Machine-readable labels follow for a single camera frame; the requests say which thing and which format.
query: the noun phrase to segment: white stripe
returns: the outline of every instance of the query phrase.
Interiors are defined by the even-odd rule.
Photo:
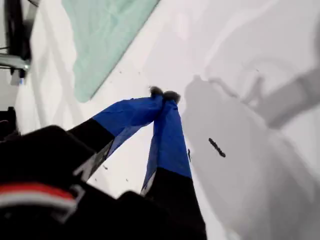
[[[75,200],[52,196],[46,193],[20,191],[19,193],[5,193],[0,195],[0,208],[14,205],[42,205],[63,209],[74,209],[77,206]]]

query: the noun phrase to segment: white surface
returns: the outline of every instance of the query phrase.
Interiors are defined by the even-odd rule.
[[[68,16],[61,1],[42,0],[31,39],[32,69],[15,106],[19,127],[23,133],[51,124],[67,130],[116,101],[148,96],[149,86],[177,91],[209,239],[224,239],[230,229],[250,239],[286,239],[289,227],[299,231],[296,239],[316,239],[317,214],[305,223],[301,212],[318,196],[304,164],[316,178],[319,14],[316,0],[161,0],[93,99],[79,103]],[[204,81],[194,80],[197,74]],[[262,101],[253,110],[267,124],[290,112],[286,106],[306,105],[274,125],[285,138],[206,81],[221,78],[242,99],[260,76]],[[306,80],[296,84],[302,76]],[[289,87],[278,91],[283,86]],[[89,182],[115,197],[139,192],[151,137],[151,125],[141,129],[104,163],[108,170],[99,168]],[[208,138],[226,158],[217,156]],[[128,157],[132,150],[135,159]]]

